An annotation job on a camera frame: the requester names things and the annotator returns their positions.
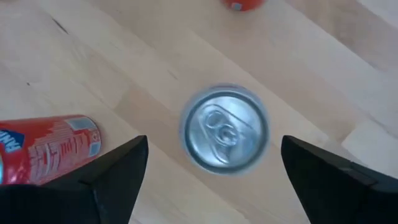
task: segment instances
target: can top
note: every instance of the can top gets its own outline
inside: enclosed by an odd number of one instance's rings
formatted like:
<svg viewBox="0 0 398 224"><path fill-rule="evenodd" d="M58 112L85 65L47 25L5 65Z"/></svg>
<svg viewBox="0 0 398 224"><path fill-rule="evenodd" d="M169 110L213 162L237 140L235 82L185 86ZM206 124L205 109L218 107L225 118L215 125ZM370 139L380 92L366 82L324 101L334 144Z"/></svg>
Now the can top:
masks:
<svg viewBox="0 0 398 224"><path fill-rule="evenodd" d="M240 86L216 86L188 105L181 131L192 159L216 174L240 173L263 155L269 142L266 111Z"/></svg>

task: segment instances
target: aluminum can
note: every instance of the aluminum can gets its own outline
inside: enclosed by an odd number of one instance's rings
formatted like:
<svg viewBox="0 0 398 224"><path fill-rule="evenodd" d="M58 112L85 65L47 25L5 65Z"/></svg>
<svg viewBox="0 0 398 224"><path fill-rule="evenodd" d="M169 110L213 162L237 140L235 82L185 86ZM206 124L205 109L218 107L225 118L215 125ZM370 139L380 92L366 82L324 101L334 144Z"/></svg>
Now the aluminum can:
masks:
<svg viewBox="0 0 398 224"><path fill-rule="evenodd" d="M0 185L47 183L100 149L100 131L83 115L0 121Z"/></svg>
<svg viewBox="0 0 398 224"><path fill-rule="evenodd" d="M270 141L267 112L249 90L217 85L195 95L180 121L191 160L220 175L241 174L261 160Z"/></svg>
<svg viewBox="0 0 398 224"><path fill-rule="evenodd" d="M260 7L266 0L223 0L233 10L248 11Z"/></svg>

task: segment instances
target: blue logo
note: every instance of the blue logo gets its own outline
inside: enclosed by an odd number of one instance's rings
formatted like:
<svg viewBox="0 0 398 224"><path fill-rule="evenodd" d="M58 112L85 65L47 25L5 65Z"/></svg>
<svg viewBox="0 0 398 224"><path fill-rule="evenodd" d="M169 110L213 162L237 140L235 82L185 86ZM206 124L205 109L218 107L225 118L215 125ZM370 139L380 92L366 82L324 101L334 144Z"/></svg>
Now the blue logo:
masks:
<svg viewBox="0 0 398 224"><path fill-rule="evenodd" d="M236 2L232 3L232 9L234 9L234 10L240 11L242 9L242 7L243 7L243 5L240 3L236 3Z"/></svg>
<svg viewBox="0 0 398 224"><path fill-rule="evenodd" d="M7 153L22 149L25 136L21 133L8 130L0 130L0 144L4 144Z"/></svg>

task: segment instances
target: red can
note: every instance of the red can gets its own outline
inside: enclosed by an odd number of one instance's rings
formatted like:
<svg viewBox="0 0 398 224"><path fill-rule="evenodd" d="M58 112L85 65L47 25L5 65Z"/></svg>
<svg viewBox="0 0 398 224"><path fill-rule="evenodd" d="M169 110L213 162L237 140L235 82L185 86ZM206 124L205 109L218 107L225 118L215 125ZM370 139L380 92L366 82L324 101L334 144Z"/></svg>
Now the red can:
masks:
<svg viewBox="0 0 398 224"><path fill-rule="evenodd" d="M261 6L266 0L223 0L228 7L237 11L247 11Z"/></svg>
<svg viewBox="0 0 398 224"><path fill-rule="evenodd" d="M100 131L83 115L0 121L0 185L47 183L100 149Z"/></svg>

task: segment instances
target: light wood surface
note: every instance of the light wood surface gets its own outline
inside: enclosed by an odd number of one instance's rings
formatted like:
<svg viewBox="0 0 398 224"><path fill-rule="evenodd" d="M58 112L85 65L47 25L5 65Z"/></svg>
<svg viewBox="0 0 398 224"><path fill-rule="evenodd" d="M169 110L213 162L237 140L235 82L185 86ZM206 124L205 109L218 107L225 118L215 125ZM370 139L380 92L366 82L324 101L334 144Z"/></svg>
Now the light wood surface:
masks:
<svg viewBox="0 0 398 224"><path fill-rule="evenodd" d="M149 137L131 223L304 224L280 157L296 136L398 177L398 3L1 0L0 119L82 113L103 153ZM178 141L190 97L255 92L271 120L264 160L239 177L195 167Z"/></svg>

